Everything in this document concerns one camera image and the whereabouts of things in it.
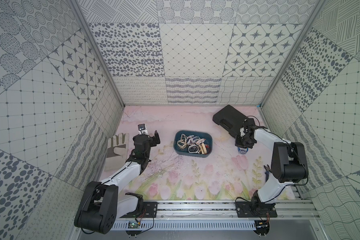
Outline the beige watch pair front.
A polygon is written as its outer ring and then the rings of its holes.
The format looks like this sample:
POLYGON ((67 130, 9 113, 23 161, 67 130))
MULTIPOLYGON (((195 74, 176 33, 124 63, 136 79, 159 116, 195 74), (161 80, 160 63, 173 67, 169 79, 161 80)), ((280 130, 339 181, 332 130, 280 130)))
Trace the beige watch pair front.
POLYGON ((180 140, 177 141, 177 146, 181 149, 181 150, 185 150, 186 148, 189 147, 189 137, 181 134, 180 140))

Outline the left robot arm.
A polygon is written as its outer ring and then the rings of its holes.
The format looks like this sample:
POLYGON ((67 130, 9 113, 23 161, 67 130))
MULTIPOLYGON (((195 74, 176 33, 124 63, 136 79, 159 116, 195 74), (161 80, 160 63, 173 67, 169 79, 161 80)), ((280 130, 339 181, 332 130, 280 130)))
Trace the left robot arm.
POLYGON ((83 233, 106 234, 116 219, 130 216, 137 221, 146 214, 142 195, 128 192, 121 196, 120 193, 144 172, 151 161, 151 148, 159 145, 161 140, 157 131, 150 136, 144 130, 134 136, 133 141, 135 148, 120 170, 101 182, 87 184, 74 218, 74 226, 83 233))

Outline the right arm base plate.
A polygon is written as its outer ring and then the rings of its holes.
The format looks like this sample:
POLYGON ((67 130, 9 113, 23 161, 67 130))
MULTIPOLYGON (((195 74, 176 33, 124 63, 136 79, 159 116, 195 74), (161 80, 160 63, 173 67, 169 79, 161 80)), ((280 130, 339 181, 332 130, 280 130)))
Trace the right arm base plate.
POLYGON ((275 205, 262 203, 258 197, 252 197, 250 201, 242 197, 235 199, 238 218, 276 218, 278 214, 275 205))

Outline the beige square face watch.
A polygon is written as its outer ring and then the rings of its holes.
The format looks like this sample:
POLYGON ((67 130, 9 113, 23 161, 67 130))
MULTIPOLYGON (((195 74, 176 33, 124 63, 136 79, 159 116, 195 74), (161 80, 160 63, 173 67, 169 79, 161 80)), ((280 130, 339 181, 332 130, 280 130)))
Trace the beige square face watch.
POLYGON ((207 149, 204 143, 201 144, 201 152, 203 155, 207 154, 207 149))

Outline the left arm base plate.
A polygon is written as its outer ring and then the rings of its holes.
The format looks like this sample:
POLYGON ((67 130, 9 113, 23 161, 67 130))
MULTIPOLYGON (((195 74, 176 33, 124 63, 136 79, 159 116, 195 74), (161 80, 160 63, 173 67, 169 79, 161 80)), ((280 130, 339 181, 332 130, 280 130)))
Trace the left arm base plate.
POLYGON ((158 202, 144 202, 142 211, 140 213, 127 213, 121 218, 156 218, 158 210, 158 202))

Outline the orange white watch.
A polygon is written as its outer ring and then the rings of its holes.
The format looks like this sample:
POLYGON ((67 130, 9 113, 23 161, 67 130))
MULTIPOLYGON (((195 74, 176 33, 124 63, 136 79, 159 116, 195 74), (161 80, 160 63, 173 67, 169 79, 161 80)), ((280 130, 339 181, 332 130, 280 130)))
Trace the orange white watch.
POLYGON ((206 141, 206 139, 199 139, 196 143, 197 144, 202 144, 202 143, 204 143, 206 141))

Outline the pink white watch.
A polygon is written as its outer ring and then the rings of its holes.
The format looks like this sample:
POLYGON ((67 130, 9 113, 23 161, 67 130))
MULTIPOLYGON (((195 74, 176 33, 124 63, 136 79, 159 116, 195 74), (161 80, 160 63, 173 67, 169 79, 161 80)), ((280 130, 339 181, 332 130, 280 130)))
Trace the pink white watch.
POLYGON ((197 142, 199 139, 200 139, 200 137, 198 137, 198 136, 189 136, 187 143, 193 144, 193 143, 197 142))

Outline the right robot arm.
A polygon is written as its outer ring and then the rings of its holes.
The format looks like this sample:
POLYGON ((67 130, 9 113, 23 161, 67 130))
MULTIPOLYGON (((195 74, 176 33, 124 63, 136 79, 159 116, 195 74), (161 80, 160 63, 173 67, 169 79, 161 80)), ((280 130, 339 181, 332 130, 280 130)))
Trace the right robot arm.
POLYGON ((271 165, 266 166, 268 180, 252 196, 253 208, 274 204, 285 188, 297 185, 309 176, 303 144, 283 139, 266 127, 256 125, 254 119, 246 118, 236 135, 235 145, 251 149, 257 143, 262 143, 273 153, 271 165))

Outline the patterned white black watch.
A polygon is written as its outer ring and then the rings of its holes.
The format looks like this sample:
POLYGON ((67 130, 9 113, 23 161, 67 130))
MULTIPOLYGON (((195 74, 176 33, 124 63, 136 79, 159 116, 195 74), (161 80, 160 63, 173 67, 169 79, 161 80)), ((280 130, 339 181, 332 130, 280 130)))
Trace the patterned white black watch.
POLYGON ((188 152, 191 154, 199 154, 200 147, 198 145, 189 145, 188 152))

